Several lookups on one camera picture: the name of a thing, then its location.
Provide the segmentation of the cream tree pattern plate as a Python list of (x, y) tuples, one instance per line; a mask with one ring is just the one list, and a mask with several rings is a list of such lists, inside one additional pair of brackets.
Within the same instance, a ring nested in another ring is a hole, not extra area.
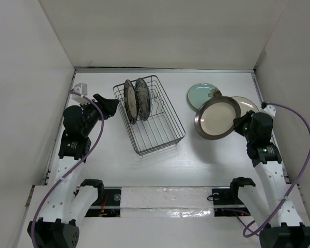
[(234, 99), (239, 104), (241, 116), (245, 115), (249, 111), (253, 111), (255, 113), (259, 111), (257, 105), (247, 98), (240, 96), (234, 96), (231, 98)]

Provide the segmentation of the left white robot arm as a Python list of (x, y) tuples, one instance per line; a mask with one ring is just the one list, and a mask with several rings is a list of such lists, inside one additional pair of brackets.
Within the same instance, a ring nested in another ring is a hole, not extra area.
[(76, 247), (82, 219), (92, 204), (99, 205), (105, 198), (102, 180), (85, 179), (81, 185), (77, 185), (77, 180), (98, 144), (91, 142), (90, 132), (98, 122), (104, 123), (115, 115), (119, 101), (99, 94), (92, 100), (80, 93), (72, 95), (80, 104), (63, 112), (64, 131), (55, 182), (27, 229), (33, 247)]

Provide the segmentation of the brown rim cream plate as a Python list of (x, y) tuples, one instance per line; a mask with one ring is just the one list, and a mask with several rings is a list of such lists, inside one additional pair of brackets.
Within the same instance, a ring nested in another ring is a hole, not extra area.
[(238, 102), (231, 97), (206, 101), (196, 112), (194, 127), (198, 135), (207, 140), (219, 140), (231, 134), (233, 120), (241, 116)]

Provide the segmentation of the teal flower plate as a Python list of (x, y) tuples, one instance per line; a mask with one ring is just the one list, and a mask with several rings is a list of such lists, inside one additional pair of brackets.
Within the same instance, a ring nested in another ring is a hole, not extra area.
[(221, 91), (209, 83), (193, 85), (187, 93), (187, 99), (193, 110), (198, 110), (205, 102), (222, 96)]

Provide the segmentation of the dark striped rim plate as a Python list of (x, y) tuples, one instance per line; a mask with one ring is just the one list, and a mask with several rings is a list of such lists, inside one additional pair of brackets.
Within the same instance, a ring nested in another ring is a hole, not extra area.
[(136, 124), (139, 105), (134, 86), (130, 80), (126, 80), (124, 83), (123, 96), (128, 120), (131, 124)]

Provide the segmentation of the blue floral plate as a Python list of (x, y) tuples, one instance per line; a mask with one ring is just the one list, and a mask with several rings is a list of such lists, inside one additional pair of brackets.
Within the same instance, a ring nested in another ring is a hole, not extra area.
[(146, 121), (151, 112), (151, 93), (143, 78), (138, 78), (135, 82), (135, 92), (139, 103), (139, 117)]

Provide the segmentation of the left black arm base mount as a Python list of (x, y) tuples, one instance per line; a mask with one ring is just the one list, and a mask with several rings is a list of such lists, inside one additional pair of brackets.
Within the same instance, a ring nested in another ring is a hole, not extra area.
[(84, 186), (92, 186), (98, 190), (98, 198), (86, 212), (86, 217), (120, 217), (121, 188), (105, 187), (99, 179), (85, 179), (74, 192), (75, 196)]

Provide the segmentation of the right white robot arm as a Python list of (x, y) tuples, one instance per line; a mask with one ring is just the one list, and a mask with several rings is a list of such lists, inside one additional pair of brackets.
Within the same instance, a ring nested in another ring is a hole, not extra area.
[(261, 247), (309, 247), (310, 226), (306, 226), (287, 195), (282, 157), (271, 142), (275, 109), (248, 111), (234, 120), (234, 130), (244, 136), (246, 151), (260, 178), (266, 199), (259, 195), (250, 178), (236, 178), (228, 197), (234, 203), (243, 202), (260, 230)]

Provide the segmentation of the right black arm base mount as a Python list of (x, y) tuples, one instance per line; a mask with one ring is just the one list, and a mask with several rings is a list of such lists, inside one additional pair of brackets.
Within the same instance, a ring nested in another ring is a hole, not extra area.
[(213, 202), (215, 217), (250, 216), (244, 203), (238, 198), (239, 189), (255, 186), (251, 178), (234, 178), (228, 187), (212, 188), (208, 201)]

